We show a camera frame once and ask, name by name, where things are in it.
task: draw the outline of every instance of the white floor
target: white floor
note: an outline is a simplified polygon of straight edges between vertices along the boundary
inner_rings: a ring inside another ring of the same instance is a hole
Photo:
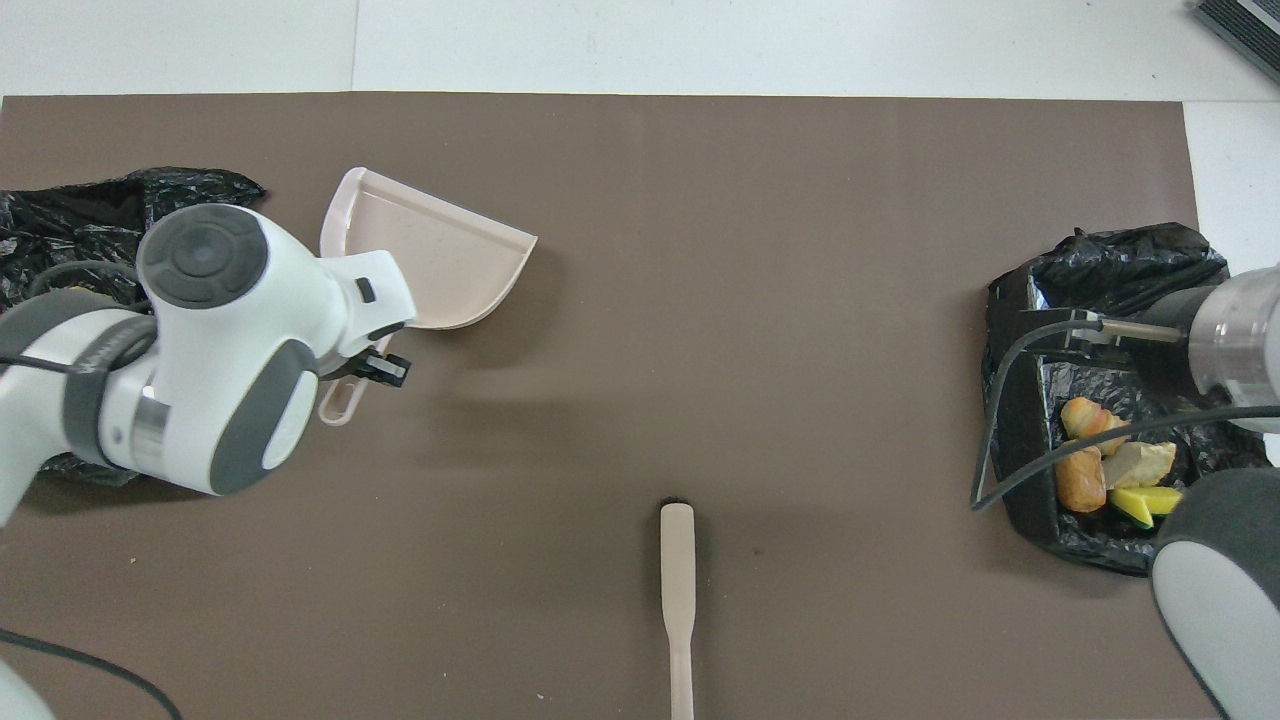
[[[0,96],[347,90],[1183,101],[1201,231],[1280,260],[1280,85],[1185,0],[0,0]]]

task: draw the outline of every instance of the brush handle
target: brush handle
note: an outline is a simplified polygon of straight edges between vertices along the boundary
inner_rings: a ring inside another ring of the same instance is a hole
[[[698,606],[694,561],[694,509],[666,505],[662,525],[662,619],[671,642],[671,717],[694,720],[691,641]]]
[[[694,720],[694,667],[689,646],[671,648],[671,720]]]

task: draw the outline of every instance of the plastic bag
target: plastic bag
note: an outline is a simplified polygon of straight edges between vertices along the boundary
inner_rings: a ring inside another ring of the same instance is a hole
[[[251,205],[266,191],[250,178],[216,169],[151,168],[105,182],[50,190],[0,191],[0,311],[22,302],[42,270],[70,260],[106,260],[133,266],[138,242],[160,218],[207,202]],[[82,286],[116,302],[141,297],[116,273],[73,270],[55,283]],[[120,486],[137,474],[60,455],[42,471]]]
[[[1219,284],[1228,277],[1226,260],[1203,236],[1178,223],[1093,234],[1076,229],[1052,251],[988,287],[984,384],[1018,334],[1016,315],[1023,310],[1083,307],[1132,316],[1170,292]],[[1025,354],[1010,373],[1001,404],[992,451],[997,478],[1066,442],[1059,413],[1076,396],[1130,423],[1166,414],[1133,373],[1041,361]],[[1174,442],[1178,456],[1161,484],[1179,489],[1217,470],[1271,465],[1262,437],[1231,423],[1156,430],[1133,439]],[[1128,575],[1151,570],[1160,525],[1140,529],[1110,505],[1088,514],[1060,509],[1052,470],[1009,493],[1005,507],[1019,534],[1053,555]]]

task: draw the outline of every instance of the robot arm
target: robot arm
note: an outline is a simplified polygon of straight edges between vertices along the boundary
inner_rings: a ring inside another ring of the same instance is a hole
[[[416,316],[387,252],[321,260],[257,213],[200,205],[138,258],[155,318],[77,290],[0,316],[0,350],[67,366],[0,374],[0,525],[52,455],[227,495],[293,452],[328,373],[403,380],[367,351]]]

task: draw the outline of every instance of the brown mat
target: brown mat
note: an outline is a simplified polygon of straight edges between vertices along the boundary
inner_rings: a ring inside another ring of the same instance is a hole
[[[1074,225],[1194,227],[1180,106],[5,99],[0,187],[164,164],[248,174],[312,249],[353,165],[540,242],[490,318],[397,336],[408,384],[248,492],[37,483],[0,625],[192,719],[664,717],[678,495],[703,717],[1212,714],[1144,582],[965,507],[984,284]],[[60,716],[156,716],[3,655]]]

